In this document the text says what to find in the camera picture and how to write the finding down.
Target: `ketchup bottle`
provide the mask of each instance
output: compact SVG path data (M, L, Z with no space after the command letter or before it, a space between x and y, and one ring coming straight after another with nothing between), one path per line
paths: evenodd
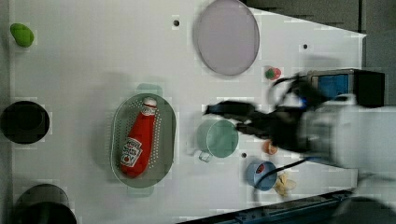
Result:
M143 109L134 122L122 150L121 170L130 177L141 175L148 166L157 102L145 98Z

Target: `black container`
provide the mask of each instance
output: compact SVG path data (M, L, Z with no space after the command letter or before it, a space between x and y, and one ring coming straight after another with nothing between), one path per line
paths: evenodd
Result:
M41 106L20 101L7 107L0 117L0 129L6 138L18 144L32 144L50 128L50 116Z
M77 224L67 195L56 186L43 184L26 190L18 199L12 224Z

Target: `ketchup label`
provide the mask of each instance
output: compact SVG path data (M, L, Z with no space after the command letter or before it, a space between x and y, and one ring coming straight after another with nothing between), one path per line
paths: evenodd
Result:
M155 115L156 108L143 105L142 114L145 116Z
M126 144L122 150L120 163L125 166L134 167L137 159L142 153L142 144L133 138L127 138Z

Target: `white tabletop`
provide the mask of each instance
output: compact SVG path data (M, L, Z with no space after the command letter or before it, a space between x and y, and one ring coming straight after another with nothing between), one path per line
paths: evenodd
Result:
M199 161L192 142L203 107L232 98L268 110L265 65L287 75L360 68L362 36L251 9L261 31L258 58L244 74L227 78L205 67L192 42L193 23L210 2L10 2L11 22L29 25L36 37L29 49L10 38L12 101L38 102L51 119L42 141L13 144L14 200L37 183L55 184L84 224L175 223L282 202L273 189L253 202L243 173L254 158L281 166L298 155L280 150L269 159L262 140L240 135L231 157ZM173 167L148 197L121 184L109 164L114 113L143 82L160 85L177 115ZM289 200L356 185L355 171L310 162L290 169L290 178L297 188Z

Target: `green toy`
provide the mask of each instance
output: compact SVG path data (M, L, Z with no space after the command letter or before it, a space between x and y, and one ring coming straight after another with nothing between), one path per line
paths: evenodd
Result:
M33 32L29 29L29 27L23 24L12 24L10 27L10 31L12 33L12 36L14 36L17 44L23 48L29 48L35 40Z

